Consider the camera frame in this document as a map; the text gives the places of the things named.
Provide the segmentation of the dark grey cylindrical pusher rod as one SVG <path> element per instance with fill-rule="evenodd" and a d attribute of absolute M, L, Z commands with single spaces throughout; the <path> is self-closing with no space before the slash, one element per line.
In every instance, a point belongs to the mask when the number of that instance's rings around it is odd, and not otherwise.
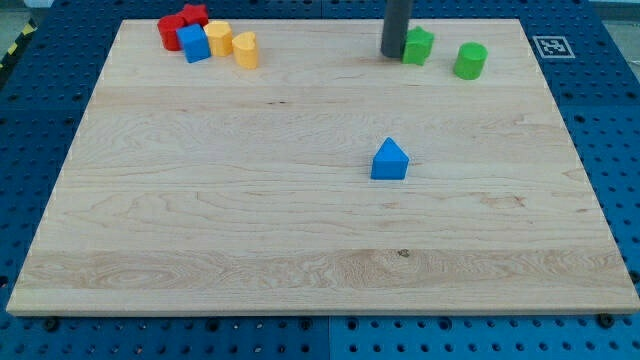
<path fill-rule="evenodd" d="M 413 0 L 387 0 L 380 51 L 387 58 L 401 58 L 404 53 Z"/>

